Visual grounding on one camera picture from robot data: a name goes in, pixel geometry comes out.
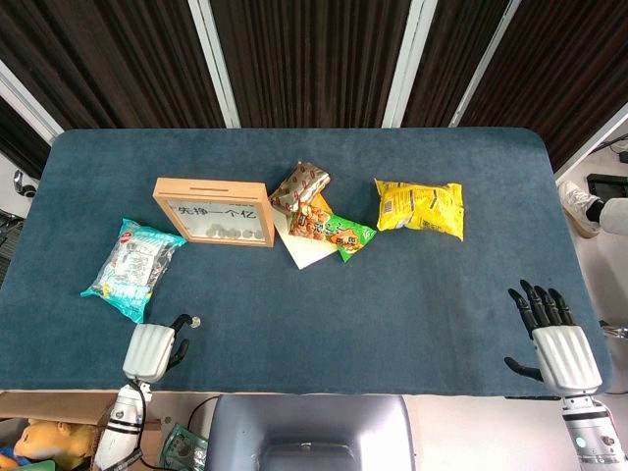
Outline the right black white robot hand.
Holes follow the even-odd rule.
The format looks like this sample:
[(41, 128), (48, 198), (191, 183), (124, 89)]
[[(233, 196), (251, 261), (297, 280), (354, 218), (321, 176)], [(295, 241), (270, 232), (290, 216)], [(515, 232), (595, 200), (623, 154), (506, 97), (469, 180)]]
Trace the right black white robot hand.
[(556, 396), (591, 395), (602, 376), (583, 329), (564, 297), (555, 289), (533, 286), (525, 280), (521, 290), (511, 288), (522, 323), (536, 352), (538, 365), (527, 367), (512, 357), (504, 363), (515, 374), (546, 385)]

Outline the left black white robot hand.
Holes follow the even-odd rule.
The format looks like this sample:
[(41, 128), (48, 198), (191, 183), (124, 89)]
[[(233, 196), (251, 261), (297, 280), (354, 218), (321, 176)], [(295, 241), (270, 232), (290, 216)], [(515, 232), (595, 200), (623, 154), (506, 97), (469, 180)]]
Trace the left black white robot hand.
[(178, 366), (185, 358), (189, 340), (183, 340), (176, 352), (173, 352), (177, 335), (184, 326), (196, 329), (201, 321), (197, 316), (180, 315), (170, 326), (158, 324), (138, 324), (131, 336), (131, 341), (123, 372), (132, 381), (154, 384), (165, 373)]

